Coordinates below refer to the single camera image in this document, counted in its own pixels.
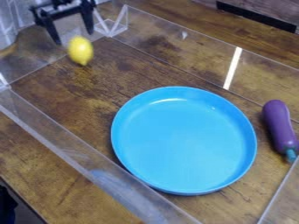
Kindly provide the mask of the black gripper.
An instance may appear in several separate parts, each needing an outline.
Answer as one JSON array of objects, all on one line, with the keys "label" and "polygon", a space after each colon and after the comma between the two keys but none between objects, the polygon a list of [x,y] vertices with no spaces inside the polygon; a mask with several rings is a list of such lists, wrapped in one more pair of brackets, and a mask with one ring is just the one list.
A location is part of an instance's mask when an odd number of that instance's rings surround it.
[{"label": "black gripper", "polygon": [[56,45],[62,44],[62,39],[54,21],[71,15],[80,14],[88,34],[94,33],[94,8],[95,0],[47,0],[29,7],[33,21],[51,35]]}]

